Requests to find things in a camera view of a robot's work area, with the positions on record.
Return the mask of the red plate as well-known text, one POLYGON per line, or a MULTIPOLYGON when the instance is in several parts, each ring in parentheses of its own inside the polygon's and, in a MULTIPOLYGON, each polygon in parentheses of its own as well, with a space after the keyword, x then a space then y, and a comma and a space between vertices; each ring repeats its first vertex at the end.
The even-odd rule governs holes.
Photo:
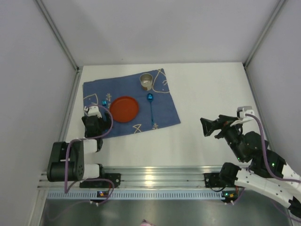
POLYGON ((112 114, 114 121, 127 123, 132 121, 138 115, 139 105, 133 97, 118 97, 111 103, 110 113, 112 114))

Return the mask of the blue fish-print placemat cloth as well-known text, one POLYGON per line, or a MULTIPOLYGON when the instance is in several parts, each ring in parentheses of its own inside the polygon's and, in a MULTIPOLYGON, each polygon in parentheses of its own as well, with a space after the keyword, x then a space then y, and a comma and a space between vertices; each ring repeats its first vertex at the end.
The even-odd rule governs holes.
POLYGON ((139 105, 138 115, 130 122, 114 122, 109 137, 120 137, 155 129, 162 129, 180 124, 180 119, 170 94, 169 86, 164 69, 149 71, 153 76, 152 89, 145 91, 140 83, 142 73, 116 77, 111 79, 100 79, 85 82, 83 84, 83 105, 101 105, 107 102, 106 108, 110 110, 111 103, 122 96, 136 99, 139 105), (153 94, 153 117, 154 125, 151 123, 150 103, 147 94, 153 94))

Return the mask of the blue metallic spoon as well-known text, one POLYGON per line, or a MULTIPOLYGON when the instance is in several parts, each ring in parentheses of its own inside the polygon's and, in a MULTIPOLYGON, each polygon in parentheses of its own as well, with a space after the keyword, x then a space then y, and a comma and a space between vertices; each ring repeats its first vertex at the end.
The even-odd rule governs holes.
POLYGON ((152 108, 152 102, 153 102, 153 94, 152 93, 148 93, 147 94, 147 100, 150 103, 150 115, 151 115, 151 123, 152 125, 154 125, 154 117, 153 117, 153 108, 152 108))

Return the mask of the brown paper cup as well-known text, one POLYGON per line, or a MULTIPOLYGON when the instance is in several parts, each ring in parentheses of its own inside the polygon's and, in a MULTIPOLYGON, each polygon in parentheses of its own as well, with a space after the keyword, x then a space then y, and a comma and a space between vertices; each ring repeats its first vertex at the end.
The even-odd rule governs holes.
POLYGON ((140 83, 143 90, 151 90, 153 85, 153 76, 150 73, 143 73, 140 76, 140 83))

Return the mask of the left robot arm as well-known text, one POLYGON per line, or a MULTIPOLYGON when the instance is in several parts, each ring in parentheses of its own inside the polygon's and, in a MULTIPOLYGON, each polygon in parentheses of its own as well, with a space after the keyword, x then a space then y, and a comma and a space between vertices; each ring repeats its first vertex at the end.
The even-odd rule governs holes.
POLYGON ((111 126, 110 114, 107 111, 104 114, 94 113, 83 116, 81 120, 85 127, 83 140, 53 143, 47 167, 48 181, 63 182, 65 177, 68 181, 80 181, 101 176, 100 165, 87 163, 85 156, 101 150, 101 136, 108 132, 111 126))

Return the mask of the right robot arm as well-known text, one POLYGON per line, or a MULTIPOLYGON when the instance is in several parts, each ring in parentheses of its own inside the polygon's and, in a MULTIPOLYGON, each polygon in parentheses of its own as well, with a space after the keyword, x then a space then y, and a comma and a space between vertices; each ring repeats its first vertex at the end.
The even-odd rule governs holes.
POLYGON ((223 187, 251 189, 301 216, 301 177, 276 152, 268 149, 260 120, 251 113, 236 117, 219 115, 212 121, 200 118, 205 137, 214 131, 216 139, 225 139, 239 162, 249 163, 246 169, 231 163, 223 164, 219 181, 223 187))

